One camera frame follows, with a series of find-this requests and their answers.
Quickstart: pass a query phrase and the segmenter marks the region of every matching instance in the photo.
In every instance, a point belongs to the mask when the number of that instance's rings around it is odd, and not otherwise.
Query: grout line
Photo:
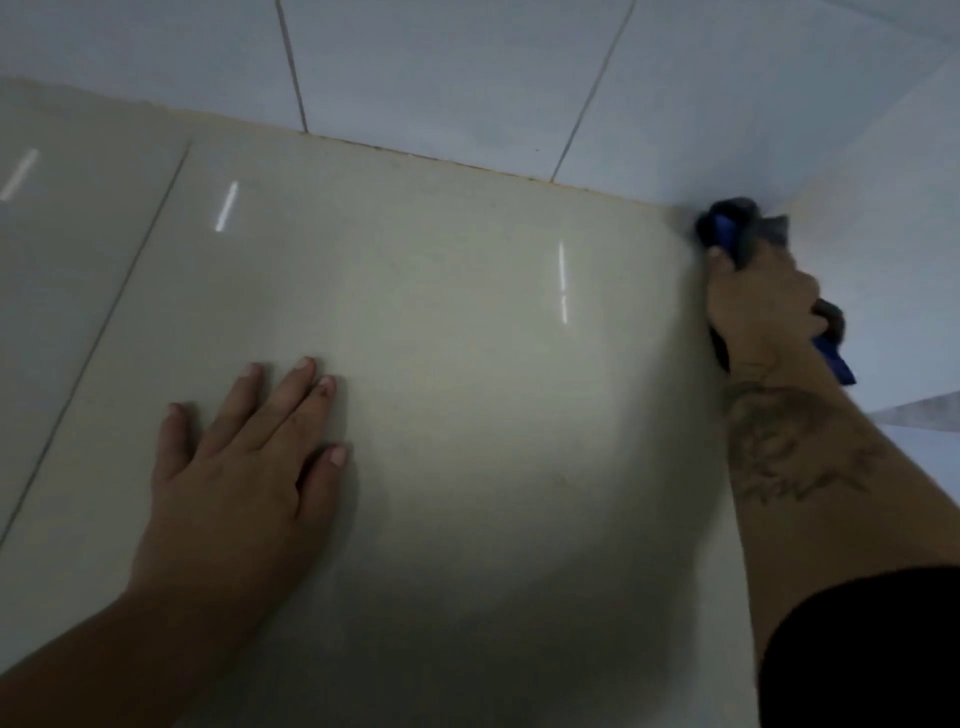
[[[855,15],[860,15],[861,17],[869,18],[870,20],[874,20],[878,23],[888,25],[891,28],[894,28],[895,30],[898,30],[908,36],[913,36],[922,40],[934,40],[938,43],[944,43],[950,48],[957,47],[957,41],[951,35],[940,36],[929,31],[922,31],[919,28],[904,25],[902,21],[897,20],[895,17],[891,17],[883,12],[864,8],[860,5],[855,5],[853,2],[851,2],[851,0],[820,0],[820,2],[837,10],[852,12]]]
[[[186,149],[183,150],[183,155],[180,157],[180,162],[177,164],[177,169],[174,171],[174,176],[167,185],[167,188],[163,193],[163,197],[160,198],[160,204],[156,208],[153,218],[150,220],[150,225],[147,227],[147,231],[144,233],[143,240],[140,241],[140,245],[136,249],[136,253],[133,254],[133,260],[131,261],[130,267],[127,269],[127,274],[120,283],[120,289],[117,291],[117,295],[113,297],[113,302],[110,304],[110,308],[107,311],[107,316],[104,317],[104,322],[100,325],[100,329],[97,331],[97,335],[93,339],[93,345],[86,353],[84,363],[80,368],[80,372],[77,374],[77,378],[73,381],[73,386],[70,388],[70,393],[67,395],[66,402],[63,404],[63,407],[60,408],[60,413],[57,415],[57,419],[54,421],[54,426],[50,430],[50,435],[47,437],[47,441],[43,444],[43,449],[40,451],[40,456],[36,459],[36,464],[31,470],[30,476],[27,478],[27,483],[23,486],[23,490],[20,492],[20,497],[16,500],[16,504],[13,506],[10,518],[7,520],[7,524],[4,526],[3,534],[0,534],[0,549],[2,549],[3,545],[7,542],[7,537],[10,535],[10,532],[13,529],[13,522],[16,521],[16,517],[20,515],[20,511],[23,509],[23,504],[27,500],[27,494],[30,492],[30,488],[33,486],[36,476],[40,472],[40,466],[43,465],[43,461],[46,459],[47,452],[49,452],[50,447],[53,445],[54,438],[57,436],[57,430],[60,429],[60,423],[63,422],[63,417],[66,415],[66,411],[70,408],[70,403],[76,396],[77,390],[80,389],[80,382],[84,378],[86,368],[93,359],[93,354],[97,351],[97,347],[100,346],[100,340],[104,337],[104,333],[107,331],[107,326],[110,323],[113,312],[116,310],[117,305],[120,303],[121,297],[123,297],[124,291],[127,289],[127,283],[130,282],[130,278],[133,275],[133,269],[136,268],[136,263],[143,254],[143,249],[147,247],[147,241],[150,239],[150,235],[153,233],[154,228],[156,227],[156,221],[160,217],[160,212],[163,211],[164,206],[167,204],[167,199],[170,197],[170,192],[173,190],[174,184],[177,183],[177,178],[180,176],[180,170],[183,169],[183,163],[186,162],[187,155],[190,154],[190,147],[192,145],[192,141],[187,142]]]
[[[287,30],[287,16],[283,14],[280,0],[276,0],[276,17],[280,21],[280,32],[283,34],[283,49],[287,52],[287,65],[290,66],[290,77],[294,82],[294,93],[297,94],[297,106],[300,108],[300,123],[303,133],[310,133],[306,126],[306,111],[303,108],[303,96],[300,94],[300,81],[297,79],[297,64],[294,61],[294,46],[290,42],[290,32]]]
[[[607,72],[607,65],[610,63],[610,59],[613,56],[613,49],[616,48],[616,44],[620,41],[620,36],[623,35],[623,32],[627,29],[627,23],[630,22],[630,16],[634,14],[634,8],[636,7],[636,0],[630,3],[630,8],[627,10],[627,14],[623,16],[623,22],[620,23],[619,29],[616,31],[616,35],[613,36],[613,42],[610,44],[610,50],[607,51],[607,56],[603,59],[603,63],[600,64],[600,72],[597,73],[596,79],[593,81],[593,86],[590,88],[590,93],[587,94],[587,100],[584,102],[584,107],[580,109],[580,115],[577,117],[577,123],[573,125],[573,131],[570,132],[570,138],[566,141],[566,146],[564,147],[563,152],[560,154],[560,161],[557,162],[557,167],[553,170],[553,174],[550,176],[550,181],[555,182],[557,180],[557,175],[560,173],[560,167],[566,159],[566,153],[570,151],[570,145],[573,144],[573,137],[577,135],[577,131],[580,129],[580,123],[584,120],[584,116],[587,115],[587,109],[590,107],[590,102],[593,101],[593,96],[596,95],[597,89],[600,87],[600,80],[603,79],[603,75]]]

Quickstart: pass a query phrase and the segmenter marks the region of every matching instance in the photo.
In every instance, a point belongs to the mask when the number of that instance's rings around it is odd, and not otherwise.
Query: tiled floor
[[[2,533],[187,137],[88,94],[4,83],[0,95]]]
[[[311,353],[353,445],[337,545],[188,722],[755,722],[719,373],[675,213],[186,126],[0,549],[0,663],[122,587],[165,402],[209,415],[245,362]]]

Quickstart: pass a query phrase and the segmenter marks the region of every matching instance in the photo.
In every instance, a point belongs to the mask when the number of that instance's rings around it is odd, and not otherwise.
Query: sleeve
[[[763,728],[960,722],[960,568],[893,571],[800,604],[767,645]]]

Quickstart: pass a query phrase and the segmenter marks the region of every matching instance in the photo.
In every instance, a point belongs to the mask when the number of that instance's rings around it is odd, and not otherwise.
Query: glossy tile
[[[0,80],[0,531],[186,148],[148,109]]]
[[[794,252],[847,315],[868,412],[960,390],[960,56],[825,167],[791,206]]]
[[[271,0],[5,0],[0,74],[301,128]]]
[[[638,3],[557,181],[667,205],[784,203],[948,54],[809,0]]]
[[[165,402],[311,353],[336,546],[188,725],[756,723],[698,258],[667,209],[199,133],[0,552],[3,664],[121,588]]]
[[[311,133],[549,179],[630,0],[284,0]]]
[[[901,28],[952,42],[960,41],[960,3],[956,0],[830,0],[868,12]]]

